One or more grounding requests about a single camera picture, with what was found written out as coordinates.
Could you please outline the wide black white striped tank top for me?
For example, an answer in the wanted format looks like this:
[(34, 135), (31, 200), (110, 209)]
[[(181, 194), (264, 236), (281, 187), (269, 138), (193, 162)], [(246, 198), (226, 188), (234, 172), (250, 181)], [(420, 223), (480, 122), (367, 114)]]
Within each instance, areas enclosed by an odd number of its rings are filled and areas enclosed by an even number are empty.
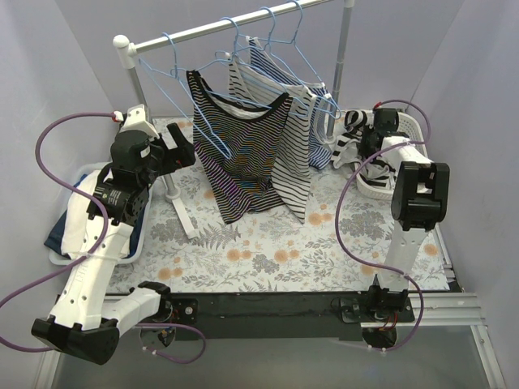
[[(332, 149), (331, 162), (334, 169), (349, 165), (356, 169), (363, 158), (358, 153), (362, 138), (362, 130), (372, 110), (352, 109), (345, 113), (344, 130), (337, 133), (336, 142)], [(367, 164), (359, 173), (361, 178), (370, 186), (383, 187), (389, 184), (394, 169), (383, 158), (377, 157)]]

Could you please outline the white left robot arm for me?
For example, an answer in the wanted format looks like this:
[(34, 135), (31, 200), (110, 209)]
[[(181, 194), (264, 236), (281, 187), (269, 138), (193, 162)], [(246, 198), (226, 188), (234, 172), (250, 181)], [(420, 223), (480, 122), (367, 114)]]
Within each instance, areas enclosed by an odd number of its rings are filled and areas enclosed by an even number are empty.
[(127, 255), (154, 182), (195, 163), (195, 149), (178, 125), (170, 123), (167, 130), (174, 148), (162, 136), (120, 132), (110, 148), (111, 162), (80, 183), (94, 185), (93, 198), (80, 208), (87, 217), (82, 243), (62, 252), (85, 259), (71, 269), (48, 318), (32, 325), (32, 334), (59, 352), (103, 365), (133, 326), (145, 319), (166, 323), (175, 312), (169, 287), (153, 281), (142, 282), (113, 306), (104, 303), (110, 277)]

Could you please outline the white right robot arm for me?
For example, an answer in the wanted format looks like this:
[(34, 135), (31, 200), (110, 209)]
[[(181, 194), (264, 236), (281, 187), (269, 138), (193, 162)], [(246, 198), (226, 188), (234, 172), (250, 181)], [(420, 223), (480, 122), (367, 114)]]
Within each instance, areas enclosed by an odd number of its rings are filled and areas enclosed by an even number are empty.
[(418, 251), (428, 233), (446, 216), (450, 168), (424, 156), (417, 149), (418, 143), (398, 130), (395, 109), (362, 110), (359, 118), (360, 156), (367, 158), (383, 151), (382, 156), (397, 171), (391, 201), (392, 240), (367, 292), (368, 315), (382, 323), (406, 310), (407, 277)]

